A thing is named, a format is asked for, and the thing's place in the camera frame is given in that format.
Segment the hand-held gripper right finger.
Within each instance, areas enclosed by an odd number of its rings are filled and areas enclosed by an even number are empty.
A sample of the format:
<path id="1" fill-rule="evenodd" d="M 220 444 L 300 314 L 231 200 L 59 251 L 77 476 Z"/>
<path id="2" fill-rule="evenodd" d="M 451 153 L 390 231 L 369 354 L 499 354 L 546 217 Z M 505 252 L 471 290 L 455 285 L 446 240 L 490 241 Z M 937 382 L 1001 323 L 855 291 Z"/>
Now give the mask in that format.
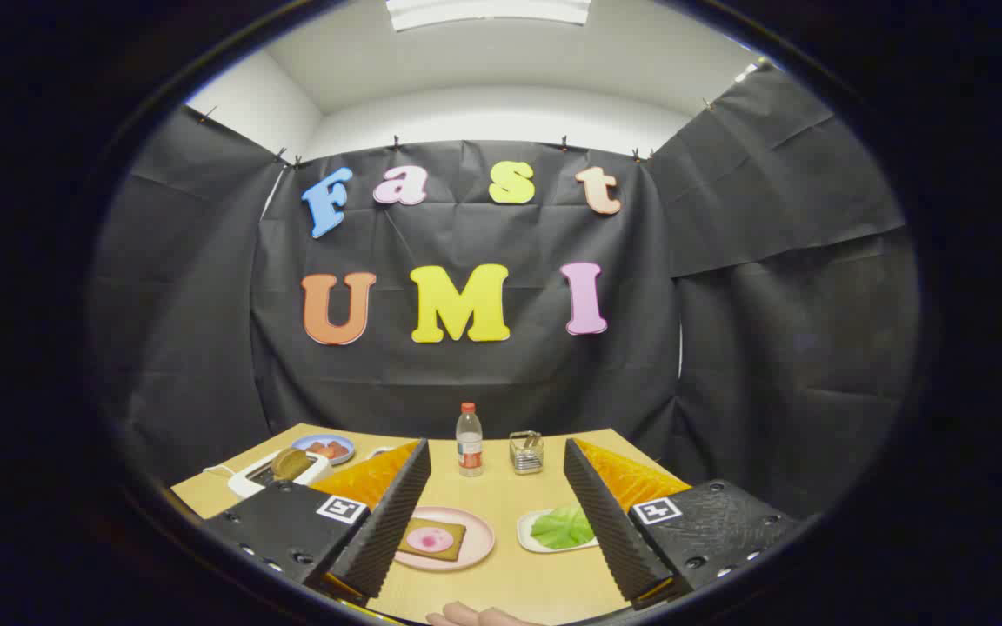
<path id="1" fill-rule="evenodd" d="M 803 524 L 731 481 L 688 486 L 576 437 L 565 444 L 564 475 L 635 609 L 743 570 Z"/>

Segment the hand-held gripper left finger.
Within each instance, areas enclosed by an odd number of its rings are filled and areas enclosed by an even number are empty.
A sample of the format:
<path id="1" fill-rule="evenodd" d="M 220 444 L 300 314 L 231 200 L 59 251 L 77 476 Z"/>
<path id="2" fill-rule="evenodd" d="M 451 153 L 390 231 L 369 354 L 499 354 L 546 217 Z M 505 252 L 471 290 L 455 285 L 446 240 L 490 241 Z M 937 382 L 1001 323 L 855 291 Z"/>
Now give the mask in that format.
<path id="1" fill-rule="evenodd" d="M 203 526 L 279 577 L 366 603 L 383 587 L 431 470 L 420 437 L 313 486 L 273 481 Z"/>

